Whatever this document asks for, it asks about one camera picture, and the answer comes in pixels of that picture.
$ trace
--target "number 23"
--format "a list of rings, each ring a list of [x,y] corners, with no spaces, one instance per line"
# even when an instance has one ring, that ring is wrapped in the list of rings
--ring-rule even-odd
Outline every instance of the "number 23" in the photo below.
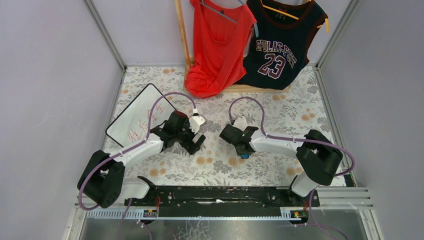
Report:
[[[265,76],[268,75],[273,79],[278,79],[283,72],[284,66],[286,65],[286,59],[284,59],[284,57],[281,55],[276,56],[274,53],[265,54],[265,59],[268,59],[269,61],[260,66],[257,72]],[[277,62],[274,67],[275,69],[270,69],[268,66],[273,64],[273,62]]]

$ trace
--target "floral pattern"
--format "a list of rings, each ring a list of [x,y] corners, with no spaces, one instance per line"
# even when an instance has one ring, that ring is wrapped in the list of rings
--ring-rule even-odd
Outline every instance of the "floral pattern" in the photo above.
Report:
[[[153,83],[163,94],[185,93],[184,70],[182,66],[128,67],[114,118],[148,83]],[[289,92],[220,93],[206,99],[195,98],[199,113],[207,119],[200,129],[206,136],[201,150],[189,155],[176,144],[129,169],[126,177],[145,176],[157,185],[289,186],[303,171],[297,159],[266,152],[256,152],[248,159],[241,159],[234,147],[219,137],[230,121],[230,104],[241,96],[255,98],[264,106],[264,127],[269,133],[303,135],[310,129],[317,129],[333,139],[314,71],[307,66],[291,84]],[[191,113],[192,104],[183,96],[167,98],[179,111]],[[244,115],[250,126],[260,125],[261,109],[253,101],[243,99],[234,104],[231,112],[234,117]],[[119,148],[107,139],[104,151]],[[346,183],[342,177],[336,177],[331,185],[345,186]]]

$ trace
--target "red tank top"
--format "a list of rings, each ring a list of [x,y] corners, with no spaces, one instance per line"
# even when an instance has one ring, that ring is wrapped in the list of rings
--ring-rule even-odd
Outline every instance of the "red tank top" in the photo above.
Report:
[[[246,74],[243,53],[256,20],[246,4],[223,8],[204,0],[208,7],[237,21],[233,22],[201,5],[200,0],[190,0],[190,3],[194,7],[194,65],[184,85],[193,96],[208,98]]]

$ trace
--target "white wall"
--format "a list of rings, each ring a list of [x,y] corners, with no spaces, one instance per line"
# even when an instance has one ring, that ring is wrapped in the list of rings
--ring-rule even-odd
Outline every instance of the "white wall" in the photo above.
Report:
[[[323,77],[386,240],[423,239],[424,2],[363,0]]]
[[[213,0],[213,2],[227,8],[240,5],[237,0]],[[278,0],[278,2],[299,5],[302,0]],[[316,63],[322,55],[350,0],[316,0],[316,2],[328,15],[330,33],[323,27],[316,34],[308,53],[311,63]],[[125,64],[184,63],[173,0],[93,0],[93,3]],[[181,6],[188,48],[193,55],[194,9],[189,0],[181,0]]]
[[[0,239],[58,240],[120,69],[82,0],[0,2]]]

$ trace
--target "gray floor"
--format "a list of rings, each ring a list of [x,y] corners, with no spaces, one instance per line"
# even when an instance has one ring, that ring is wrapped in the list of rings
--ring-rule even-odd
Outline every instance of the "gray floor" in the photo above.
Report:
[[[330,225],[345,233],[350,240],[367,239],[361,216],[355,210],[314,210],[318,223]],[[118,219],[87,218],[82,240],[116,240]],[[157,220],[148,225],[154,240],[327,240],[315,226],[294,227],[281,221],[186,221]],[[337,239],[341,235],[333,234]],[[125,220],[121,240],[148,240],[147,230],[135,220]]]

